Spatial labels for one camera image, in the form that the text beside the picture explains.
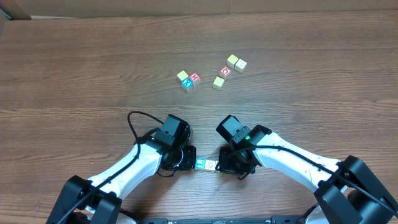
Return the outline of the blue L block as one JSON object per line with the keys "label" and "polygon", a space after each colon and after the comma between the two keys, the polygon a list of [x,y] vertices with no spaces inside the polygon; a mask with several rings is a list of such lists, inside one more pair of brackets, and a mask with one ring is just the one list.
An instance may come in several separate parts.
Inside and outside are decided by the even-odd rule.
{"label": "blue L block", "polygon": [[195,169],[196,170],[205,170],[206,169],[206,159],[196,159]]}

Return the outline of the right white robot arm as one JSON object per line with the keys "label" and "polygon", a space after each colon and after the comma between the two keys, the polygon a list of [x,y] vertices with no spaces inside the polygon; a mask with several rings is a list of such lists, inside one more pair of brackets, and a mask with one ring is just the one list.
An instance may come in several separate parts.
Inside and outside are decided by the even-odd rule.
{"label": "right white robot arm", "polygon": [[317,205],[302,223],[388,223],[397,201],[361,159],[316,155],[261,125],[253,129],[232,115],[216,131],[229,146],[220,149],[216,170],[243,180],[257,166],[275,169],[311,190]]}

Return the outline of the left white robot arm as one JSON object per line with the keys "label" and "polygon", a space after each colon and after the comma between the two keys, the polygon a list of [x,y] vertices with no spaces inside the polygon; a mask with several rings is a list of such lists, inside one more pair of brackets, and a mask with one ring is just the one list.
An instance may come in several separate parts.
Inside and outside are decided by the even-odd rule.
{"label": "left white robot arm", "polygon": [[137,136],[131,151],[109,169],[89,179],[69,178],[47,219],[48,223],[134,223],[121,213],[123,200],[160,170],[175,175],[195,166],[190,125],[169,114],[160,128]]}

